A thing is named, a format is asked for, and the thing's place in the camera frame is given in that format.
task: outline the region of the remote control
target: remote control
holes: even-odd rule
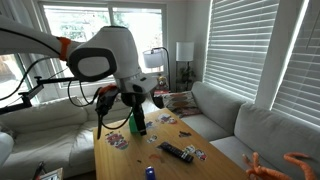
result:
[[[182,159],[182,160],[184,160],[184,161],[186,161],[188,163],[192,162],[192,160],[193,160],[193,156],[189,155],[186,152],[181,151],[180,149],[172,146],[171,144],[169,144],[167,142],[161,143],[160,147],[163,150],[169,152],[170,154],[172,154],[172,155],[174,155],[174,156],[176,156],[176,157],[178,157],[178,158],[180,158],[180,159]]]

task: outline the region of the blue bottle cap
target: blue bottle cap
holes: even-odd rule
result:
[[[146,180],[155,180],[156,174],[153,167],[149,166],[146,168]]]

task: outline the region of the throw pillow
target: throw pillow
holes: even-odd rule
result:
[[[164,94],[162,98],[164,107],[168,108],[180,118],[201,114],[191,91]]]

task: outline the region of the wooden table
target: wooden table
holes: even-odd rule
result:
[[[166,113],[171,115],[176,124],[161,123],[159,115]],[[161,109],[145,115],[145,122],[152,122],[153,127],[147,129],[147,135],[130,133],[128,123],[113,134],[122,135],[128,142],[123,149],[116,148],[105,140],[106,134],[111,130],[102,129],[100,140],[97,140],[97,129],[94,129],[94,153],[96,174],[99,180],[121,180],[121,179],[145,179],[145,169],[148,166],[154,168],[156,179],[247,179],[244,170],[228,159],[223,153],[212,146],[207,140],[193,131],[182,120],[168,109]],[[109,124],[111,127],[121,122]],[[189,137],[179,137],[179,131],[190,132]],[[147,140],[156,135],[157,139],[151,143]],[[206,160],[202,161],[195,154],[193,162],[186,163],[173,157],[158,146],[167,141],[173,146],[185,149],[193,145],[196,149],[204,151]]]

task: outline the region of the window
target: window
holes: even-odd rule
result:
[[[89,2],[57,4],[47,1],[39,4],[45,17],[45,29],[53,35],[68,37],[75,41],[85,42],[91,39],[103,26],[127,27],[135,39],[142,71],[144,73],[163,71],[163,67],[145,68],[142,55],[143,51],[163,46],[163,6],[139,3],[89,4]],[[54,61],[53,64],[55,73],[67,68],[63,62]],[[65,70],[63,73],[64,76],[73,76],[70,70]]]
[[[0,98],[8,96],[17,88],[23,77],[23,73],[24,69],[18,55],[10,54],[0,56]],[[18,92],[10,98],[0,101],[0,108],[7,105],[22,103],[18,93],[28,92],[30,89],[29,81],[27,79],[24,80]]]
[[[320,125],[320,3],[311,0],[272,111]]]
[[[255,100],[278,4],[213,1],[204,82]]]
[[[108,8],[83,6],[43,5],[43,10],[51,34],[85,42],[91,39],[103,26],[110,26]],[[67,68],[61,61],[54,61],[55,72]],[[69,69],[63,71],[64,77],[72,77]]]
[[[142,72],[159,72],[161,68],[146,68],[142,53],[155,47],[163,47],[161,9],[113,8],[114,23],[127,27],[135,40]]]

